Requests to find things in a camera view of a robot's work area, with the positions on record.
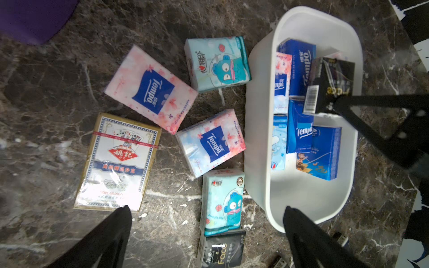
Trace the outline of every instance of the tempo tissue pack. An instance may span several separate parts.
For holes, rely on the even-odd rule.
[[[292,55],[277,52],[275,58],[274,113],[287,114]]]
[[[290,39],[278,46],[278,52],[292,55],[289,95],[305,96],[311,61],[316,57],[316,45]]]
[[[195,177],[246,149],[234,109],[185,128],[176,133],[176,138]]]
[[[136,45],[104,92],[171,134],[176,133],[198,95]]]
[[[289,100],[287,118],[287,148],[290,153],[309,153],[313,133],[314,116],[302,114],[303,100]]]
[[[314,126],[311,152],[298,154],[296,168],[331,181],[337,178],[341,128]]]

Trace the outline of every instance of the white plastic basket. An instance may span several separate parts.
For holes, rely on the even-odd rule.
[[[274,105],[275,53],[292,38],[316,45],[316,56],[342,51],[354,62],[353,95],[362,90],[363,56],[359,38],[346,22],[304,6],[289,10],[274,31],[249,56],[252,80],[247,83],[245,116],[245,186],[269,222],[284,232],[286,206],[298,208],[315,223],[334,217],[346,203],[353,184],[357,131],[342,117],[315,117],[315,125],[341,126],[338,176],[333,181],[295,168],[296,154],[288,154],[284,171],[272,171],[271,145]]]

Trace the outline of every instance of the blue floral tissue pack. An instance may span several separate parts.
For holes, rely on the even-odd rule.
[[[243,37],[186,39],[186,62],[193,89],[204,92],[251,80]]]
[[[202,178],[200,228],[204,235],[215,235],[240,228],[243,206],[244,172],[218,169]]]
[[[284,170],[286,161],[287,115],[275,115],[272,128],[271,168]]]

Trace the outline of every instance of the marble floor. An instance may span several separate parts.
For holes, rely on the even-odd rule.
[[[386,0],[81,0],[44,45],[0,36],[0,266],[44,266],[109,214],[75,210],[73,203],[98,113],[150,123],[103,93],[132,44],[189,84],[187,38],[241,35],[250,52],[299,5],[354,27],[363,48],[363,94],[428,92],[428,73]],[[181,128],[227,108],[243,127],[245,90],[223,90],[224,104],[217,91],[199,95]],[[362,118],[385,135],[405,116],[403,110],[362,109]],[[243,168],[243,154],[219,168],[232,167]],[[125,268],[195,267],[201,185],[175,138],[163,131],[142,209],[133,214]],[[369,266],[394,267],[417,186],[359,137],[349,200],[320,227],[350,237],[353,253]],[[242,225],[241,267],[268,267],[277,253],[290,262],[285,235],[251,197],[244,199]]]

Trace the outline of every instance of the cartoon fish character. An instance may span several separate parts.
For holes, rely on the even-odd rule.
[[[213,73],[223,84],[233,84],[246,80],[246,69],[241,58],[231,60],[228,55],[224,55],[223,60],[213,64]]]
[[[230,198],[224,208],[224,212],[227,214],[227,226],[239,226],[243,197],[237,192],[233,192]]]

